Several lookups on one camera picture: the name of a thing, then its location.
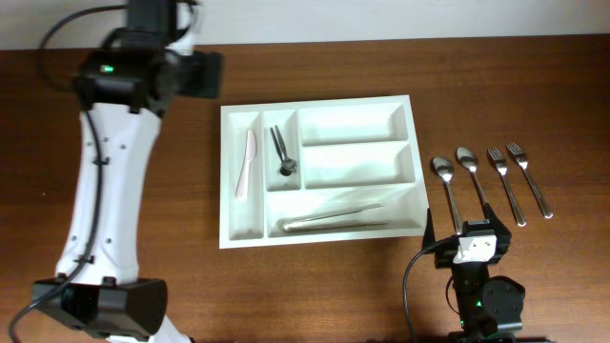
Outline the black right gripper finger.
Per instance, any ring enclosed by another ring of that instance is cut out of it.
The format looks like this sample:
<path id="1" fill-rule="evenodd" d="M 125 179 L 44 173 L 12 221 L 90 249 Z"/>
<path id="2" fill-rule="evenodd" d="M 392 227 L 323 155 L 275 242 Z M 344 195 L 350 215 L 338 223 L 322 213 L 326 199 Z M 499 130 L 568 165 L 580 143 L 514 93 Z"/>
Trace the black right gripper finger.
<path id="1" fill-rule="evenodd" d="M 501 222 L 501 220 L 497 217 L 493 208 L 489 203 L 486 203 L 483 206 L 483 213 L 485 218 L 489 221 L 495 235 L 498 238 L 511 238 L 511 232 L 506 228 L 506 226 Z"/>
<path id="2" fill-rule="evenodd" d="M 421 249 L 423 251 L 428 250 L 436 242 L 433 215 L 430 208 L 427 209 L 426 213 L 426 225 L 422 235 Z"/>

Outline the steel spoon tray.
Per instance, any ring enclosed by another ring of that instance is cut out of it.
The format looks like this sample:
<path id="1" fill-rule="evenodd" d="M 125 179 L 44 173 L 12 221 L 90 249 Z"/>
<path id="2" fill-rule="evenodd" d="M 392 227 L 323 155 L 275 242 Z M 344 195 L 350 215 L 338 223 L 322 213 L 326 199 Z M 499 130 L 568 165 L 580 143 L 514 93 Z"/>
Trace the steel spoon tray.
<path id="1" fill-rule="evenodd" d="M 442 179 L 447 192 L 456 234 L 463 234 L 463 221 L 451 184 L 455 173 L 454 166 L 449 159 L 442 156 L 435 156 L 432 159 L 432 167 L 435 173 Z"/>

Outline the pale pink plastic knife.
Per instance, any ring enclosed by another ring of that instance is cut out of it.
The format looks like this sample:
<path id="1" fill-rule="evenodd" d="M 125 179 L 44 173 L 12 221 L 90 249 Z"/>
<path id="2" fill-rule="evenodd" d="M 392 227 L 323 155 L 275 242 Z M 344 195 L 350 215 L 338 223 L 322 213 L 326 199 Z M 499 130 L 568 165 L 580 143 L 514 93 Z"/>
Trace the pale pink plastic knife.
<path id="1" fill-rule="evenodd" d="M 237 199 L 245 199 L 248 195 L 250 165 L 256 158 L 256 151 L 257 143 L 255 133 L 253 130 L 247 130 L 243 164 L 235 191 L 235 197 Z"/>

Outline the long steel tongs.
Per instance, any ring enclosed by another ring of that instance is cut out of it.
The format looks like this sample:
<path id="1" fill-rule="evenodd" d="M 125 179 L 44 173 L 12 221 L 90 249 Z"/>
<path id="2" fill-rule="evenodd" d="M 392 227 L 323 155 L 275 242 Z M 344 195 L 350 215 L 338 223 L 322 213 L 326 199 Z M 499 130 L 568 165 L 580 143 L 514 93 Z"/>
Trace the long steel tongs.
<path id="1" fill-rule="evenodd" d="M 283 232 L 296 233 L 386 225 L 385 221 L 366 221 L 356 217 L 357 214 L 382 208 L 381 204 L 372 204 L 331 212 L 319 212 L 307 216 L 280 220 L 278 227 Z"/>

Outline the small dark metal tongs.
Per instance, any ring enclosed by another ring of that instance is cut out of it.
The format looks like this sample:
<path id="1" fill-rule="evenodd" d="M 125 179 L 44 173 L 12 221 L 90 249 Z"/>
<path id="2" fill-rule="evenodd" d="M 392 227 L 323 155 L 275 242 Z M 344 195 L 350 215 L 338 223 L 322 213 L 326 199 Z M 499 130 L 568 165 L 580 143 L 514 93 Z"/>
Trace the small dark metal tongs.
<path id="1" fill-rule="evenodd" d="M 297 163 L 293 158 L 288 156 L 287 148 L 279 130 L 279 127 L 273 126 L 272 128 L 270 128 L 270 131 L 272 139 L 274 141 L 276 152 L 281 163 L 279 169 L 280 174 L 283 176 L 290 176 L 293 173 L 296 173 Z"/>

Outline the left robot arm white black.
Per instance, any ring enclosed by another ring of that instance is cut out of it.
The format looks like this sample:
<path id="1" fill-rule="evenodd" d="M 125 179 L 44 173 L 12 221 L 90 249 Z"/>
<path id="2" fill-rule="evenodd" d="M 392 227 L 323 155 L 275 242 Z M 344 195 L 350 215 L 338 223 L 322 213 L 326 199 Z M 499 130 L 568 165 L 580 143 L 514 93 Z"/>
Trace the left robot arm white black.
<path id="1" fill-rule="evenodd" d="M 193 47 L 194 1 L 129 1 L 74 75 L 82 151 L 71 228 L 54 275 L 30 308 L 111 342 L 183 342 L 167 315 L 168 286 L 143 278 L 137 228 L 154 142 L 177 96 L 215 99 L 223 58 Z"/>

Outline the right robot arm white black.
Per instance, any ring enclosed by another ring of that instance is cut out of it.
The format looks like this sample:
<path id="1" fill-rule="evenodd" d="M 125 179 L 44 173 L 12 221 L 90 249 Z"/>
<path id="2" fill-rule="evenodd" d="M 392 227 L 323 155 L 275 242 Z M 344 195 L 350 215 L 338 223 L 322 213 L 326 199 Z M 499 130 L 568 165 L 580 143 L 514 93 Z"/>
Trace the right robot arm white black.
<path id="1" fill-rule="evenodd" d="M 437 269 L 452 272 L 461 330 L 448 334 L 451 342 L 514 342 L 522 329 L 525 288 L 506 276 L 489 274 L 508 253 L 512 234 L 492 207 L 482 206 L 484 219 L 467 221 L 464 233 L 436 240 L 428 223 L 421 248 L 435 257 Z"/>

